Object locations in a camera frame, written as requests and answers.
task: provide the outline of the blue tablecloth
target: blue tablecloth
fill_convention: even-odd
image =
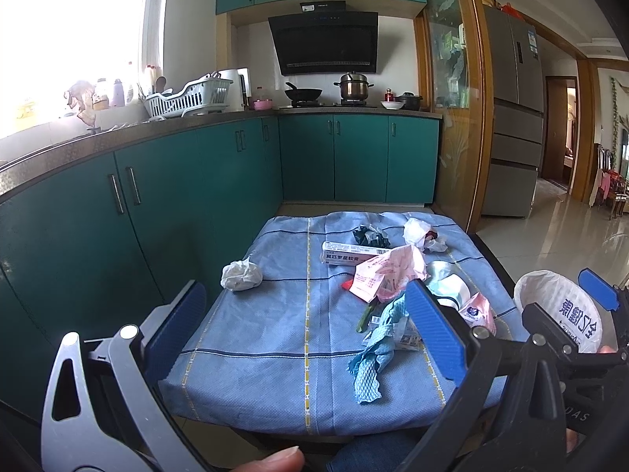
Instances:
[[[525,340],[520,314],[497,275],[450,218],[426,213],[334,212],[316,218],[269,220],[247,255],[262,284],[223,291],[170,374],[160,382],[174,415],[237,429],[294,435],[360,435],[431,424],[454,390],[425,349],[395,352],[379,375],[383,397],[354,400],[348,361],[361,350],[355,331],[364,302],[343,290],[354,267],[322,264],[322,243],[354,243],[351,231],[372,224],[393,247],[404,244],[409,217],[429,222],[449,249],[426,261],[459,266],[471,292],[485,295],[498,337]],[[498,403],[504,379],[487,400]]]

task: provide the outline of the frying pan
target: frying pan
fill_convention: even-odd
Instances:
[[[290,81],[287,81],[286,84],[291,90],[285,90],[284,93],[291,101],[316,101],[322,92],[319,88],[297,88]]]

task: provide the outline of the dish rack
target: dish rack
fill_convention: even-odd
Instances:
[[[144,106],[151,118],[184,117],[199,111],[219,112],[228,106],[225,100],[232,83],[232,80],[213,78],[207,74],[198,80],[188,81],[177,94],[147,96]]]

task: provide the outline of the pink bowl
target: pink bowl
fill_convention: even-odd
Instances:
[[[273,108],[272,99],[254,101],[254,110],[270,110],[271,108]]]

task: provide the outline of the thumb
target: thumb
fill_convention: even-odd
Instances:
[[[240,465],[232,472],[300,472],[304,461],[303,453],[296,446],[271,454],[262,461],[250,461]]]

